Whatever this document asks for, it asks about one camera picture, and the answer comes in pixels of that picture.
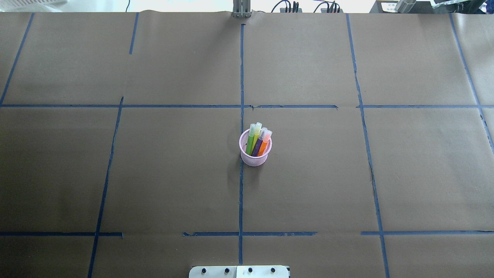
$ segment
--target pink cup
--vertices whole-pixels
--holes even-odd
[[[261,156],[250,156],[246,153],[248,132],[249,130],[246,130],[240,136],[239,139],[240,156],[242,157],[242,160],[244,161],[245,164],[249,166],[259,166],[263,164],[266,161],[266,159],[268,159],[268,154],[271,151],[271,145],[273,144],[273,142],[271,141],[271,138],[269,138],[268,145],[266,146],[266,149],[264,150],[264,153]]]

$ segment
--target metal bracket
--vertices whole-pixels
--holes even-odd
[[[288,266],[214,266],[193,267],[189,278],[289,278]]]
[[[233,0],[233,17],[248,18],[250,15],[250,0]]]

